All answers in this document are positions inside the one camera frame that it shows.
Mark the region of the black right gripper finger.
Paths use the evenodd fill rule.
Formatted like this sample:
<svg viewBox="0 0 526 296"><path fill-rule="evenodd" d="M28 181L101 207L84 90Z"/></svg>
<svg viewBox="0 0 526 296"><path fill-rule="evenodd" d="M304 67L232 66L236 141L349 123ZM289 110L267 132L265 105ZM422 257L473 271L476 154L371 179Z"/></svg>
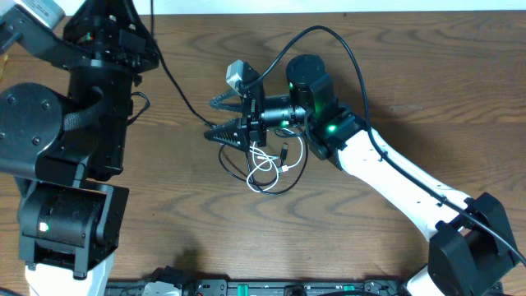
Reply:
<svg viewBox="0 0 526 296"><path fill-rule="evenodd" d="M238 93L235 90L227 90L221 95L215 96L210 102L209 105L212 109L230 111L235 113L242 112L241 104L231 104L225 103L226 99L236 96Z"/></svg>
<svg viewBox="0 0 526 296"><path fill-rule="evenodd" d="M249 146L248 131L240 118L233 118L213 127L204 133L204 137L235 149L247 149Z"/></svg>

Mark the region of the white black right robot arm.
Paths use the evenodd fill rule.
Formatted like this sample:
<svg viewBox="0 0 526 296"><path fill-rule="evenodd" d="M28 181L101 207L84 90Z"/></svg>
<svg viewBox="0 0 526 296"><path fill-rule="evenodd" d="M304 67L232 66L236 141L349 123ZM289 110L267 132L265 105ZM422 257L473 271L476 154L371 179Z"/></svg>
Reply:
<svg viewBox="0 0 526 296"><path fill-rule="evenodd" d="M477 198L456 190L394 150L371 126L338 101L320 57L303 54L286 68L288 93L268 96L263 77L247 62L230 64L228 91L211 100L234 119L205 134L209 141L247 156L247 186L272 194L275 181L259 183L256 172L280 176L290 170L286 154L264 152L267 134L298 139L297 166L309 154L360 179L380 193L428 241L428 260L400 286L403 295L484 295L523 264L504 206L492 195Z"/></svg>

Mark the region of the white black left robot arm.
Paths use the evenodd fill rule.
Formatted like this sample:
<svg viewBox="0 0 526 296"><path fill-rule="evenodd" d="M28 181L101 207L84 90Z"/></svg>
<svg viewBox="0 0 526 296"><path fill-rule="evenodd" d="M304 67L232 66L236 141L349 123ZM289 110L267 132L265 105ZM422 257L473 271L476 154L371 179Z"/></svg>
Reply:
<svg viewBox="0 0 526 296"><path fill-rule="evenodd" d="M4 1L1 49L14 44L69 74L66 94L34 82L1 94L1 170L21 194L25 279L33 295L102 295L129 195L109 180L159 53L130 0L86 1L71 18L53 1Z"/></svg>

